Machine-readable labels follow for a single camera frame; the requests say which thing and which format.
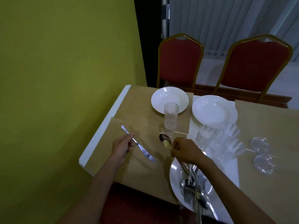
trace wall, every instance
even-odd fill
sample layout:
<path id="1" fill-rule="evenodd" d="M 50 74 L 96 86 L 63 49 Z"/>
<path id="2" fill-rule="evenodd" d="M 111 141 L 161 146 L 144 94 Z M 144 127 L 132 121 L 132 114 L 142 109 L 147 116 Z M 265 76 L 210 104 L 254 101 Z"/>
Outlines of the wall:
<path id="1" fill-rule="evenodd" d="M 53 223 L 127 84 L 146 85 L 134 0 L 0 0 L 0 219 Z"/>
<path id="2" fill-rule="evenodd" d="M 210 86 L 216 86 L 221 74 L 225 58 L 223 57 L 205 57 L 202 59 L 196 83 Z M 289 108 L 299 110 L 299 64 L 288 63 L 281 71 L 267 93 L 290 96 L 292 99 L 288 102 Z"/>

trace spoon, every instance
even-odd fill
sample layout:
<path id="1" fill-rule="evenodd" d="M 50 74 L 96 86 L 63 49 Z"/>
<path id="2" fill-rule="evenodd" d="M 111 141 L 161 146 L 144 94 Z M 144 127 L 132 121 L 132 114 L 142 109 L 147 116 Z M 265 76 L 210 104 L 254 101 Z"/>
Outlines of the spoon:
<path id="1" fill-rule="evenodd" d="M 166 135 L 166 134 L 163 134 L 161 133 L 159 135 L 159 139 L 160 139 L 160 142 L 166 147 L 166 148 L 170 148 L 172 149 L 171 147 L 171 139 Z M 190 175 L 190 171 L 189 171 L 189 168 L 187 167 L 187 165 L 183 162 L 180 162 L 178 161 L 182 167 L 182 169 L 184 170 L 184 172 L 189 176 Z"/>

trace brown placemat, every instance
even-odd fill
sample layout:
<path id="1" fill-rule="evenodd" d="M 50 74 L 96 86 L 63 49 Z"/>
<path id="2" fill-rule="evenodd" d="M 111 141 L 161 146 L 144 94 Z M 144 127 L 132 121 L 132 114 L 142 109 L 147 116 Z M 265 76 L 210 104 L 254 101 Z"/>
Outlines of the brown placemat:
<path id="1" fill-rule="evenodd" d="M 134 138 L 151 154 L 157 162 L 148 160 L 140 149 L 135 146 L 125 157 L 124 164 L 119 168 L 115 181 L 141 192 L 177 204 L 169 182 L 169 170 L 172 163 L 169 149 L 165 148 L 159 140 L 162 129 L 131 123 L 129 121 L 111 118 L 110 123 L 101 137 L 94 152 L 84 169 L 96 174 L 111 154 L 114 139 L 125 132 L 121 129 L 125 125 L 129 132 L 135 133 Z M 185 134 L 174 132 L 174 137 L 186 137 Z"/>
<path id="2" fill-rule="evenodd" d="M 299 112 L 268 105 L 236 101 L 240 139 L 264 137 L 276 165 L 271 175 L 258 173 L 252 164 L 255 152 L 238 157 L 240 189 L 275 222 L 299 223 Z"/>
<path id="3" fill-rule="evenodd" d="M 164 129 L 164 114 L 157 112 L 151 103 L 157 88 L 132 85 L 122 101 L 115 118 L 131 122 L 138 121 L 142 125 Z M 186 93 L 189 98 L 188 107 L 178 115 L 176 132 L 189 133 L 193 94 Z"/>

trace butter knife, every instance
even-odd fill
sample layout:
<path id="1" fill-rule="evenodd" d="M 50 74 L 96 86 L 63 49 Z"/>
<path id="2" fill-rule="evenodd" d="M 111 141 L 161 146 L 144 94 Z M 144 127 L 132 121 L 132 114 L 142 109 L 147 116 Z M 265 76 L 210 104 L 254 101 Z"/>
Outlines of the butter knife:
<path id="1" fill-rule="evenodd" d="M 129 132 L 127 131 L 127 129 L 125 128 L 124 125 L 121 125 L 121 128 L 127 133 L 129 134 Z M 152 162 L 156 162 L 155 158 L 152 157 L 134 138 L 132 138 L 132 140 L 136 143 L 136 145 L 140 148 L 141 152 L 145 155 L 146 158 L 148 158 L 150 161 Z"/>

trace dining table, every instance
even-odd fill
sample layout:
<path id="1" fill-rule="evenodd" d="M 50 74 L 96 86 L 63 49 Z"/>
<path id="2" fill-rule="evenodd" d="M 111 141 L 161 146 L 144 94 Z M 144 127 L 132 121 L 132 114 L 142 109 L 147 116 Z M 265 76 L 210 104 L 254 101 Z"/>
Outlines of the dining table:
<path id="1" fill-rule="evenodd" d="M 110 111 L 102 121 L 101 125 L 99 126 L 99 128 L 97 129 L 94 136 L 92 137 L 89 144 L 87 145 L 87 147 L 85 148 L 85 150 L 79 158 L 79 164 L 81 165 L 81 167 L 84 168 L 92 176 L 95 175 L 95 171 L 92 171 L 92 169 L 90 168 L 90 166 L 92 165 L 92 155 L 95 154 L 99 142 L 103 140 L 102 137 L 104 136 L 105 138 L 108 138 L 108 136 L 105 135 L 105 132 L 107 132 L 110 125 L 112 123 L 114 123 L 115 125 L 123 123 L 122 120 L 116 119 L 115 115 L 116 113 L 118 113 L 120 106 L 124 105 L 123 101 L 125 97 L 128 95 L 128 92 L 131 87 L 133 86 L 126 85 L 123 88 L 118 98 L 114 102 L 113 106 L 111 107 Z M 192 106 L 192 104 L 199 97 L 200 96 L 192 95 L 192 103 L 190 105 Z M 240 140 L 243 141 L 247 149 L 245 154 L 241 155 L 237 159 L 231 159 L 225 162 L 222 166 L 222 171 L 238 188 L 240 188 L 246 195 L 248 195 L 249 198 L 251 198 L 277 223 L 299 223 L 297 222 L 298 218 L 296 217 L 296 215 L 293 214 L 293 211 L 295 211 L 298 208 L 297 201 L 299 201 L 298 194 L 294 194 L 296 190 L 299 190 L 299 187 L 297 185 L 294 186 L 294 184 L 299 182 L 299 178 L 296 178 L 299 176 L 299 169 L 296 163 L 290 164 L 289 162 L 287 162 L 288 160 L 290 160 L 291 162 L 295 162 L 299 157 L 298 149 L 296 149 L 296 146 L 299 145 L 299 141 L 297 138 L 293 138 L 294 130 L 299 129 L 299 125 L 297 125 L 297 123 L 299 123 L 299 115 L 295 113 L 294 110 L 281 110 L 280 108 L 275 108 L 271 106 L 265 107 L 266 105 L 249 103 L 244 101 L 228 102 L 229 105 L 234 107 L 236 106 L 238 110 L 238 120 L 236 125 L 238 125 L 241 129 Z M 191 111 L 190 113 L 191 115 L 189 119 L 184 119 L 184 121 L 189 121 L 188 131 L 181 133 L 181 135 L 185 135 L 186 138 L 195 141 L 199 127 L 202 124 L 194 117 Z M 272 119 L 271 116 L 275 118 L 272 120 L 272 122 L 278 121 L 278 126 L 273 123 L 269 123 Z M 295 120 L 291 125 L 288 117 L 291 117 L 291 120 Z M 285 127 L 284 121 L 286 121 L 287 124 L 289 124 L 288 128 Z M 281 125 L 284 126 L 283 129 L 286 128 L 288 132 L 291 132 L 289 134 L 282 135 L 282 137 L 287 137 L 289 143 L 287 143 L 285 140 L 283 140 L 283 143 L 280 143 L 279 140 L 277 140 L 277 137 L 275 136 L 276 134 L 281 134 Z M 262 175 L 253 168 L 252 159 L 255 157 L 256 154 L 253 150 L 250 149 L 249 146 L 249 139 L 251 139 L 253 136 L 263 136 L 270 138 L 270 142 L 273 143 L 273 147 L 275 148 L 273 150 L 273 156 L 277 160 L 279 160 L 277 171 L 278 175 Z M 151 172 L 151 165 L 147 165 L 146 163 L 140 161 L 142 159 L 141 157 L 135 157 L 135 159 L 136 161 L 132 162 L 132 165 L 138 165 L 139 170 L 135 170 L 134 166 L 130 166 L 129 168 L 123 171 L 125 174 L 122 173 L 122 175 L 120 177 L 117 177 L 115 181 L 127 185 L 131 188 L 135 188 L 139 191 L 145 192 L 147 194 L 150 194 L 152 196 L 155 196 L 157 198 L 160 198 L 162 200 L 166 200 L 170 203 L 181 205 L 178 199 L 174 196 L 170 187 L 169 172 L 168 177 L 167 173 L 159 175 L 159 172 L 161 171 L 167 172 L 167 168 L 169 170 L 170 165 L 165 167 L 165 165 L 163 166 L 162 164 L 161 166 L 156 167 L 158 169 L 161 168 L 161 171 L 155 170 L 154 172 Z M 157 184 L 157 182 L 152 182 L 152 179 L 148 178 L 148 176 L 150 175 L 153 175 L 153 179 L 156 179 L 156 181 L 161 180 L 164 183 L 159 185 Z M 279 195 L 269 194 L 267 190 L 269 190 L 269 192 L 272 194 L 275 193 L 275 190 L 278 190 L 276 186 L 277 181 L 285 181 L 284 184 L 280 184 L 280 187 L 285 188 L 280 188 Z M 279 211 L 280 214 L 278 214 L 280 203 L 282 204 L 281 209 Z M 221 209 L 217 210 L 217 215 L 220 221 L 223 221 L 225 223 L 233 223 L 224 206 L 219 205 L 216 207 L 221 207 Z"/>

